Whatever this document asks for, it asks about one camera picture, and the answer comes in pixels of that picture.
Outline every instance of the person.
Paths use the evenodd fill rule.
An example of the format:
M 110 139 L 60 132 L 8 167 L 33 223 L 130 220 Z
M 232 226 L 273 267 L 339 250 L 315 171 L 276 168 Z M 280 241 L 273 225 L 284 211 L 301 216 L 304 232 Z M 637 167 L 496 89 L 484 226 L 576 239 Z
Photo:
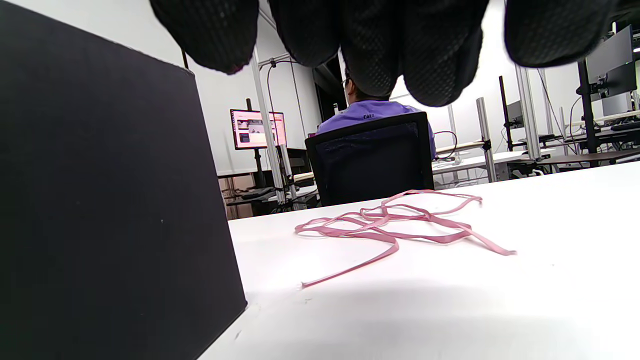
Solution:
M 349 76 L 349 69 L 345 69 L 344 91 L 347 95 L 349 106 L 342 113 L 332 116 L 320 124 L 316 135 L 347 126 L 374 121 L 385 117 L 392 117 L 407 113 L 417 113 L 421 110 L 413 106 L 402 105 L 396 101 L 389 101 L 390 95 L 376 97 L 365 94 Z M 436 157 L 436 145 L 433 139 L 433 130 L 429 125 L 429 142 L 431 143 L 431 159 Z

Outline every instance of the monitor screen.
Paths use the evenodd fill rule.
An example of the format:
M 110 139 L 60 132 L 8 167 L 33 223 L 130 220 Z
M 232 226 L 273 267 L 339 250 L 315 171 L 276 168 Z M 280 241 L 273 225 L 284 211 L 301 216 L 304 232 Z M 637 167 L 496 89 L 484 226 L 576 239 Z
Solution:
M 287 145 L 284 114 L 272 112 L 269 117 L 275 144 Z M 237 150 L 267 147 L 262 115 L 259 111 L 231 110 L 231 124 L 234 130 L 234 142 Z

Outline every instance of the keyboard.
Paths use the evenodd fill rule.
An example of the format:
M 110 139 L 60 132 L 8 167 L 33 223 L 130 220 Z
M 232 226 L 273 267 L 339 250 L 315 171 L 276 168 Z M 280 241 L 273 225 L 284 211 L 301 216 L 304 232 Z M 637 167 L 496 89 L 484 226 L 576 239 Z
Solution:
M 613 125 L 611 131 L 631 130 L 640 127 L 640 121 L 630 122 L 628 124 Z

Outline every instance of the computer monitor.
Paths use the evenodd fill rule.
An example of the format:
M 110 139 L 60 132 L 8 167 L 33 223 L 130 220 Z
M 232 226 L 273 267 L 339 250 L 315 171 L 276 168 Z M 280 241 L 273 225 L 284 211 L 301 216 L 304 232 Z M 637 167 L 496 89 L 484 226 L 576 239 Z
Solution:
M 597 84 L 598 92 L 591 101 L 605 99 L 637 88 L 631 25 L 600 44 L 587 56 L 589 83 Z
M 271 112 L 271 131 L 276 145 L 287 145 L 284 128 L 284 114 Z M 236 150 L 263 149 L 267 140 L 262 125 L 262 114 L 259 111 L 231 110 L 231 124 L 234 130 Z
M 509 116 L 510 129 L 520 129 L 521 127 L 524 127 L 524 118 L 522 117 L 522 106 L 519 100 L 507 105 L 507 114 Z

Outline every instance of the cable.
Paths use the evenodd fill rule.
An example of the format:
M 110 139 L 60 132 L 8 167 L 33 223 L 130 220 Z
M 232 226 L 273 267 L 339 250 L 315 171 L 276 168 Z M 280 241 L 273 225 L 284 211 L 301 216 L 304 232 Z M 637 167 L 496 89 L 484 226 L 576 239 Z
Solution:
M 298 111 L 300 112 L 300 124 L 302 125 L 302 135 L 307 137 L 307 130 L 305 130 L 305 121 L 302 119 L 302 107 L 300 106 L 300 95 L 298 95 L 298 84 L 296 83 L 296 73 L 293 71 L 293 62 L 291 62 L 291 76 L 293 77 L 293 88 L 296 90 L 296 99 L 298 100 Z
M 450 158 L 456 152 L 456 148 L 458 147 L 458 135 L 456 135 L 456 133 L 454 133 L 453 131 L 449 131 L 449 130 L 438 131 L 437 133 L 433 133 L 433 136 L 435 137 L 437 134 L 442 134 L 442 133 L 450 133 L 450 134 L 453 135 L 453 138 L 454 138 L 454 141 L 455 141 L 454 144 L 453 144 L 453 150 L 451 151 L 451 153 L 448 156 L 446 156 L 444 158 L 436 156 L 436 158 L 434 160 L 442 160 L 442 159 Z
M 273 69 L 274 66 L 276 64 L 279 64 L 279 63 L 291 63 L 292 64 L 291 66 L 293 67 L 293 64 L 295 64 L 295 63 L 297 64 L 298 62 L 291 61 L 291 60 L 278 60 L 278 61 L 271 62 L 271 66 L 269 67 L 269 70 L 267 71 L 267 92 L 269 93 L 269 103 L 271 105 L 271 113 L 274 113 L 275 110 L 274 110 L 274 107 L 273 107 L 273 98 L 271 97 L 271 85 L 269 84 L 269 80 L 271 79 L 271 69 Z M 298 110 L 300 111 L 300 116 L 302 116 L 301 115 L 302 114 L 302 108 L 300 107 L 300 98 L 298 98 Z M 279 163 L 280 163 L 281 174 L 285 174 L 284 159 L 280 159 L 280 160 L 281 161 L 279 161 Z M 292 185 L 292 183 L 289 182 L 287 176 L 282 176 L 282 178 L 284 179 L 284 184 L 283 184 L 284 188 L 286 188 L 287 186 Z
M 569 111 L 569 137 L 571 137 L 571 139 L 573 140 L 573 107 L 578 103 L 578 100 L 580 100 L 582 98 L 582 96 L 578 97 L 574 102 L 573 105 L 571 105 L 571 111 Z M 577 155 L 578 154 L 578 145 L 574 144 L 573 147 L 575 148 L 574 153 Z
M 549 91 L 547 91 L 547 86 L 544 82 L 544 80 L 542 80 L 542 72 L 540 72 L 540 69 L 538 69 L 538 76 L 540 77 L 540 82 L 542 83 L 542 88 L 545 90 L 545 95 L 547 96 L 547 101 L 549 103 L 549 108 L 551 108 L 551 113 L 554 115 L 554 120 L 556 121 L 556 126 L 558 127 L 558 130 L 560 130 L 560 135 L 564 137 L 564 129 L 561 128 L 560 123 L 558 122 L 558 118 L 556 117 L 556 112 L 554 111 L 554 107 L 551 105 L 551 98 L 549 97 Z
M 562 136 L 562 139 L 564 141 L 566 141 L 566 135 L 565 135 L 565 131 L 564 129 L 560 126 L 560 123 L 558 122 L 558 118 L 556 117 L 556 112 L 554 111 L 554 107 L 551 105 L 551 98 L 549 97 L 549 91 L 547 91 L 547 86 L 544 82 L 544 80 L 542 80 L 542 72 L 540 72 L 540 69 L 538 69 L 538 76 L 540 77 L 540 83 L 542 83 L 542 88 L 545 90 L 545 95 L 547 96 L 547 102 L 549 103 L 549 108 L 551 108 L 551 113 L 554 116 L 554 120 L 556 122 L 556 126 L 558 127 L 558 130 L 560 131 L 560 136 Z M 577 154 L 576 151 L 574 151 L 570 146 L 567 145 L 567 147 L 569 148 L 569 150 L 573 151 L 574 154 Z
M 496 151 L 498 151 L 500 149 L 500 146 L 502 146 L 502 143 L 505 142 L 507 139 L 504 137 L 504 134 L 507 132 L 507 128 L 503 127 L 502 130 L 500 130 L 500 136 L 502 137 L 502 140 L 500 140 L 500 143 L 498 144 L 498 146 L 495 148 Z

